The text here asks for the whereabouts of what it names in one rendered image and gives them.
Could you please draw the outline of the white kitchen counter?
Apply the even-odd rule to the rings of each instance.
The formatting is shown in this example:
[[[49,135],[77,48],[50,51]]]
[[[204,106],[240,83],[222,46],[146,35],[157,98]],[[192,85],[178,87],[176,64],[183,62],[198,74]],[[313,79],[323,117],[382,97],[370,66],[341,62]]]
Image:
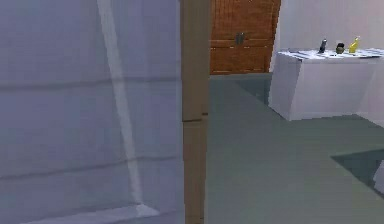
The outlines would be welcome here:
[[[384,128],[384,49],[279,52],[269,107],[288,121],[358,115]]]

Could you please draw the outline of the brown wooden room door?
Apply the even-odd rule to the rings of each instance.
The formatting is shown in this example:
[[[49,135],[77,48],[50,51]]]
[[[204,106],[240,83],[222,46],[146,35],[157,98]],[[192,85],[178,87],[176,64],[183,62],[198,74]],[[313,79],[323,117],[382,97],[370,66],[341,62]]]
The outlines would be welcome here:
[[[267,73],[281,0],[211,0],[210,74]]]

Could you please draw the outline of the yellow bottle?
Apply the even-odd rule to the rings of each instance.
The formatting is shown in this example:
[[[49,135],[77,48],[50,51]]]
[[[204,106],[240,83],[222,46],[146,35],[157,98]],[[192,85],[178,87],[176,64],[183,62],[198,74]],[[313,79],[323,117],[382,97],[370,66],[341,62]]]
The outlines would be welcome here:
[[[354,41],[350,44],[348,52],[354,54],[358,48],[360,37],[356,36]]]

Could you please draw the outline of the brown wooden door frame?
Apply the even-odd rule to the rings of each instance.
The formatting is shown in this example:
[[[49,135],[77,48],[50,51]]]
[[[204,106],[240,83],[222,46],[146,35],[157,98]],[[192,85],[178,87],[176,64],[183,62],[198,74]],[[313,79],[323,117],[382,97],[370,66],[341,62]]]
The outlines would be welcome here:
[[[206,224],[210,0],[180,3],[185,224]]]

